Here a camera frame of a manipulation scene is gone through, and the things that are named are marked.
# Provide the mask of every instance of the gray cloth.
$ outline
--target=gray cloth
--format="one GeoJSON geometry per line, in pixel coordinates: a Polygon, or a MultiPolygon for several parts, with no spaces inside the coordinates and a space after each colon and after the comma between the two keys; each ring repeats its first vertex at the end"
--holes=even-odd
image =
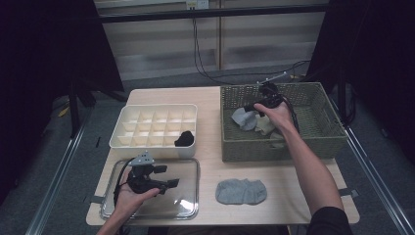
{"type": "Polygon", "coordinates": [[[242,130],[253,130],[256,127],[254,111],[245,112],[244,108],[239,108],[233,113],[232,119],[239,124],[242,130]]]}
{"type": "Polygon", "coordinates": [[[225,205],[260,204],[266,199],[266,188],[260,180],[227,179],[217,184],[216,200],[225,205]]]}

